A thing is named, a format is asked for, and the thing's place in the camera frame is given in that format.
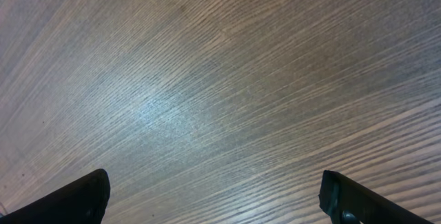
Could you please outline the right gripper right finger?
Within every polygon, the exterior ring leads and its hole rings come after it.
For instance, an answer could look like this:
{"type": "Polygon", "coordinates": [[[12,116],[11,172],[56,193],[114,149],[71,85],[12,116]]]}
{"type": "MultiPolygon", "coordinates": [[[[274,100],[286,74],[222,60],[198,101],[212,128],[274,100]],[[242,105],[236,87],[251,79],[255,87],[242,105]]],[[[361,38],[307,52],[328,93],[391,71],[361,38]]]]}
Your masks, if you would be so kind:
{"type": "Polygon", "coordinates": [[[318,197],[332,223],[431,224],[335,171],[323,172],[318,197]]]}

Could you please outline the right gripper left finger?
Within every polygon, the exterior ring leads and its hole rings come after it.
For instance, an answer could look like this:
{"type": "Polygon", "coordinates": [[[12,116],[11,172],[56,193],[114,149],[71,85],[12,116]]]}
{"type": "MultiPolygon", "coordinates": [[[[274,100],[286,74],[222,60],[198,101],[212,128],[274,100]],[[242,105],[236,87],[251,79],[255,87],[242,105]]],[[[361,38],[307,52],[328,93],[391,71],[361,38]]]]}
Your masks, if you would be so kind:
{"type": "Polygon", "coordinates": [[[2,216],[1,224],[101,224],[109,199],[109,177],[97,169],[2,216]]]}

